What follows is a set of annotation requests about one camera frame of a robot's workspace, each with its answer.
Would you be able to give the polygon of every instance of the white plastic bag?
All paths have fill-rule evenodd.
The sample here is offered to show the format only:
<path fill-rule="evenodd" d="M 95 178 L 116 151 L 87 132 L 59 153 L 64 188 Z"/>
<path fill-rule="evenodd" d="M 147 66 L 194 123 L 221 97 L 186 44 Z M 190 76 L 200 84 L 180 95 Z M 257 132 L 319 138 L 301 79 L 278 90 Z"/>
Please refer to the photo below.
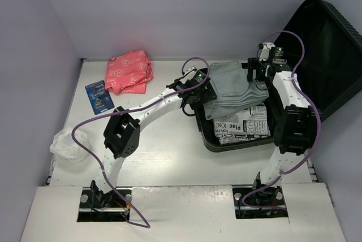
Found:
<path fill-rule="evenodd" d="M 74 142 L 71 133 L 72 128 L 69 127 L 57 133 L 50 146 L 50 152 L 55 155 L 56 159 L 60 159 L 64 163 L 79 163 L 85 160 L 89 154 Z M 75 137 L 80 143 L 90 149 L 91 145 L 86 133 L 77 130 Z"/>

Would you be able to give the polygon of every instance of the gray cloth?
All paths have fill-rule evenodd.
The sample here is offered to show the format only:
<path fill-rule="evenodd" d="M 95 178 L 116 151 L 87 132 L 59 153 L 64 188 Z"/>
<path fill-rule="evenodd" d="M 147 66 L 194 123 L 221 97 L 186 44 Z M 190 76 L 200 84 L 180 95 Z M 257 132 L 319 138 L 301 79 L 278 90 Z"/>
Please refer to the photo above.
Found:
<path fill-rule="evenodd" d="M 210 83 L 217 99 L 204 104 L 207 120 L 232 115 L 251 106 L 264 102 L 269 92 L 259 90 L 255 81 L 247 81 L 247 70 L 241 62 L 223 62 L 210 66 Z M 258 82 L 260 89 L 265 89 L 264 82 Z"/>

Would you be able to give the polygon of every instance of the purple cable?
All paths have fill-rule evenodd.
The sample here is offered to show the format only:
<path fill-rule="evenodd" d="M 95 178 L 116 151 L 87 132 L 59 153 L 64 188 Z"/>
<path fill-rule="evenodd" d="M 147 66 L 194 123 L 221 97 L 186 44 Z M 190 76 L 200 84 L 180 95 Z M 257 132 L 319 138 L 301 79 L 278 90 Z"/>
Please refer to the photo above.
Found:
<path fill-rule="evenodd" d="M 298 169 L 301 165 L 303 165 L 308 159 L 310 159 L 310 157 L 312 156 L 312 154 L 314 153 L 314 151 L 316 150 L 316 147 L 317 147 L 317 144 L 321 138 L 321 131 L 322 131 L 322 122 L 321 122 L 321 117 L 319 115 L 319 112 L 318 112 L 318 109 L 317 109 L 317 106 L 314 104 L 314 102 L 303 92 L 300 90 L 300 88 L 298 88 L 298 86 L 296 85 L 296 82 L 294 80 L 294 74 L 297 70 L 297 68 L 299 67 L 299 65 L 302 63 L 303 59 L 304 59 L 304 54 L 305 54 L 305 48 L 304 48 L 304 44 L 303 44 L 303 41 L 301 40 L 301 38 L 293 33 L 293 32 L 290 32 L 290 31 L 286 31 L 286 30 L 281 30 L 281 31 L 276 31 L 274 33 L 271 33 L 270 35 L 268 35 L 263 41 L 265 42 L 269 37 L 275 35 L 275 34 L 280 34 L 280 33 L 287 33 L 287 34 L 291 34 L 293 36 L 295 36 L 298 41 L 300 42 L 300 46 L 301 46 L 301 56 L 300 56 L 300 59 L 298 61 L 298 63 L 295 65 L 295 67 L 293 68 L 292 70 L 292 75 L 291 75 L 291 78 L 292 78 L 292 84 L 294 86 L 294 88 L 309 102 L 309 104 L 311 105 L 312 109 L 313 109 L 313 112 L 314 114 L 316 115 L 316 119 L 317 119 L 317 134 L 316 134 L 316 139 L 313 143 L 313 146 L 311 147 L 311 149 L 309 150 L 308 154 L 298 163 L 296 164 L 294 167 L 292 167 L 290 170 L 288 171 L 280 171 L 280 175 L 287 175 L 287 174 L 290 174 L 292 173 L 293 171 L 295 171 L 296 169 Z M 245 200 L 247 197 L 253 195 L 254 193 L 257 193 L 259 191 L 262 191 L 264 189 L 267 189 L 271 186 L 273 186 L 275 183 L 277 183 L 279 180 L 280 180 L 281 176 L 278 176 L 274 181 L 272 181 L 270 184 L 267 184 L 266 186 L 262 187 L 262 188 L 259 188 L 257 190 L 254 190 L 252 192 L 249 192 L 248 194 L 246 194 L 243 199 L 242 199 L 242 203 L 245 205 L 245 206 L 250 206 L 250 207 L 255 207 L 255 206 L 251 206 L 251 205 L 248 205 Z"/>
<path fill-rule="evenodd" d="M 105 168 L 104 168 L 104 165 L 102 163 L 102 161 L 98 158 L 98 156 L 92 152 L 90 149 L 88 149 L 86 146 L 84 146 L 82 143 L 80 143 L 77 138 L 75 137 L 75 132 L 83 125 L 87 124 L 87 123 L 90 123 L 90 122 L 94 122 L 95 120 L 99 120 L 99 119 L 103 119 L 103 118 L 107 118 L 107 117 L 110 117 L 110 116 L 117 116 L 117 115 L 123 115 L 123 114 L 129 114 L 129 113 L 134 113 L 134 112 L 139 112 L 139 111 L 143 111 L 143 110 L 146 110 L 156 104 L 158 104 L 159 102 L 162 102 L 164 98 L 168 98 L 168 97 L 171 97 L 173 95 L 176 95 L 178 93 L 182 93 L 182 92 L 188 92 L 188 91 L 191 91 L 193 89 L 196 89 L 198 87 L 200 87 L 201 85 L 203 85 L 206 81 L 207 81 L 207 78 L 209 77 L 209 73 L 210 73 L 210 66 L 209 64 L 207 63 L 206 60 L 200 58 L 200 57 L 192 57 L 192 58 L 189 58 L 185 61 L 185 63 L 183 64 L 182 66 L 182 74 L 184 75 L 184 68 L 185 68 L 185 65 L 190 62 L 191 60 L 194 60 L 194 59 L 198 59 L 198 60 L 201 60 L 203 61 L 205 64 L 206 64 L 206 67 L 207 67 L 207 72 L 206 72 L 206 77 L 203 81 L 201 81 L 200 83 L 198 83 L 197 85 L 194 85 L 193 87 L 190 87 L 190 88 L 186 88 L 186 89 L 182 89 L 182 90 L 178 90 L 178 91 L 175 91 L 175 92 L 172 92 L 172 93 L 169 93 L 167 95 L 165 95 L 163 98 L 160 98 L 156 101 L 154 101 L 153 103 L 150 103 L 149 105 L 147 106 L 144 106 L 144 107 L 141 107 L 141 108 L 138 108 L 138 109 L 133 109 L 133 110 L 125 110 L 125 111 L 120 111 L 120 112 L 114 112 L 114 113 L 108 113 L 108 114 L 104 114 L 104 115 L 100 115 L 100 116 L 95 116 L 94 118 L 91 118 L 91 119 L 87 119 L 79 124 L 77 124 L 76 126 L 74 126 L 73 130 L 72 130 L 72 139 L 74 140 L 74 142 L 80 146 L 81 148 L 83 148 L 86 152 L 88 152 L 99 164 L 99 166 L 101 167 L 101 170 L 102 170 L 102 174 L 103 174 L 103 177 L 104 177 L 104 180 L 106 181 L 106 183 L 109 185 L 109 187 L 115 192 L 115 194 L 120 197 L 126 204 L 128 204 L 132 209 L 134 209 L 134 211 L 137 213 L 137 215 L 143 220 L 143 222 L 145 223 L 145 225 L 143 224 L 139 224 L 139 223 L 136 223 L 136 222 L 131 222 L 129 221 L 127 218 L 126 218 L 126 221 L 127 223 L 129 224 L 132 224 L 132 225 L 136 225 L 136 226 L 139 226 L 139 227 L 144 227 L 144 228 L 151 228 L 151 225 L 148 223 L 148 221 L 146 220 L 146 218 L 141 214 L 141 212 L 133 205 L 131 204 L 125 197 L 122 196 L 122 194 L 120 194 L 117 189 L 109 182 L 108 180 L 108 177 L 107 175 L 105 174 Z"/>

